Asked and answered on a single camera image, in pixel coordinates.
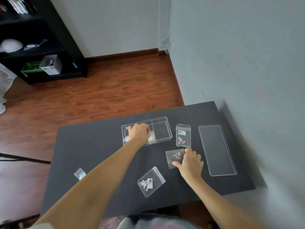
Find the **black bookshelf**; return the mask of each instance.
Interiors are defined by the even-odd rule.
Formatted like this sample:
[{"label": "black bookshelf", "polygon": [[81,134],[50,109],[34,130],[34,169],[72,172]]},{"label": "black bookshelf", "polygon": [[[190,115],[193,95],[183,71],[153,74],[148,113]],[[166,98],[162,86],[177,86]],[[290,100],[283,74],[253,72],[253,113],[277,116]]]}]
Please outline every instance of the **black bookshelf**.
[{"label": "black bookshelf", "polygon": [[[37,13],[17,14],[12,10],[0,12],[0,42],[13,38],[24,45],[37,40],[47,42],[38,48],[0,53],[0,63],[14,72],[28,84],[53,80],[86,77],[88,63],[70,32],[50,0],[30,0]],[[26,77],[20,71],[26,62],[42,60],[45,55],[57,54],[63,64],[59,75],[45,72],[30,73]]]}]

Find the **forearm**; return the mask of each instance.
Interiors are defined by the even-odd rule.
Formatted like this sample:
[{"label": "forearm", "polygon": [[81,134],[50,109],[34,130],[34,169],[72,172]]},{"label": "forearm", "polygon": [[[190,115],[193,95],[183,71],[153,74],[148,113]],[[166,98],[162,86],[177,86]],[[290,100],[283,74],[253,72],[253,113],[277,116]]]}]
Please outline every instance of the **forearm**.
[{"label": "forearm", "polygon": [[35,225],[48,222],[56,229],[96,229],[141,146],[138,140],[130,140],[75,184]]},{"label": "forearm", "polygon": [[262,227],[254,224],[247,215],[214,191],[202,178],[188,181],[188,184],[202,200],[221,229],[262,229]]}]

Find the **plastic container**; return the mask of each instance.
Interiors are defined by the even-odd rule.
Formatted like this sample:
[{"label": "plastic container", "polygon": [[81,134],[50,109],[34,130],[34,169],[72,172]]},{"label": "plastic container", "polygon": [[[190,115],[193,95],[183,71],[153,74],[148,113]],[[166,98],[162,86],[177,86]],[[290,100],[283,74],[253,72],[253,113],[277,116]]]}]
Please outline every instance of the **plastic container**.
[{"label": "plastic container", "polygon": [[48,75],[58,75],[61,73],[63,64],[57,55],[48,55],[43,57],[39,67],[43,69]]},{"label": "plastic container", "polygon": [[[160,117],[152,120],[137,122],[137,124],[142,123],[147,124],[150,128],[150,137],[148,138],[145,145],[168,141],[173,137],[170,131],[170,125],[168,124],[167,117]],[[123,145],[129,141],[128,126],[133,126],[134,124],[135,123],[122,125]]]},{"label": "plastic container", "polygon": [[184,149],[176,149],[176,150],[165,151],[165,154],[166,154],[168,168],[173,169],[173,168],[177,168],[176,166],[173,165],[173,162],[182,163],[185,151]]},{"label": "plastic container", "polygon": [[191,146],[191,127],[189,125],[177,124],[176,145],[183,147]]},{"label": "plastic container", "polygon": [[210,175],[236,175],[237,171],[221,125],[204,125],[198,129]]},{"label": "plastic container", "polygon": [[21,69],[21,73],[28,77],[28,73],[41,72],[43,69],[39,67],[41,61],[26,62]]},{"label": "plastic container", "polygon": [[75,173],[74,173],[75,177],[77,177],[78,180],[81,180],[83,177],[86,176],[86,173],[84,170],[82,170],[81,168],[79,168]]},{"label": "plastic container", "polygon": [[165,183],[165,179],[157,167],[153,167],[137,181],[137,184],[145,197],[149,197],[163,183]]}]

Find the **tabletop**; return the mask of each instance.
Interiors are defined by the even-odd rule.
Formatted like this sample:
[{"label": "tabletop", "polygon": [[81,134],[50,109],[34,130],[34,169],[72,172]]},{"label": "tabletop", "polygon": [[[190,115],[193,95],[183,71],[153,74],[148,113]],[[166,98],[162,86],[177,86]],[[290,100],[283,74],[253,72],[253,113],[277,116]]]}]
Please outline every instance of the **tabletop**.
[{"label": "tabletop", "polygon": [[[191,126],[192,149],[201,154],[205,163],[198,126],[221,125],[237,175],[211,177],[207,165],[204,165],[202,177],[215,191],[226,195],[255,189],[244,167],[241,149],[212,101],[60,127],[56,137],[41,215],[78,182],[74,176],[74,172],[78,168],[89,173],[123,146],[122,125],[164,116],[168,119],[173,138],[166,142],[143,146],[138,151],[122,183],[109,202],[105,218],[199,200],[181,177],[179,170],[168,168],[165,151],[183,148],[177,147],[175,140],[175,128],[179,123]],[[146,198],[137,185],[137,180],[154,166],[158,168],[166,182]]]}]

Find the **barcode label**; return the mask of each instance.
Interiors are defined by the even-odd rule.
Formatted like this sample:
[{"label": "barcode label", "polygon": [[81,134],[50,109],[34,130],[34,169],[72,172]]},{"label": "barcode label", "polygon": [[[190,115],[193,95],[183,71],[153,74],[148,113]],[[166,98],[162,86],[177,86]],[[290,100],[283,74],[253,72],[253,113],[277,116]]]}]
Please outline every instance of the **barcode label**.
[{"label": "barcode label", "polygon": [[181,131],[181,130],[178,130],[178,134],[179,134],[179,135],[183,135],[183,136],[185,136],[185,135],[186,135],[186,131]]},{"label": "barcode label", "polygon": [[148,178],[147,179],[147,188],[148,189],[152,189],[153,188],[153,179],[152,178]]}]

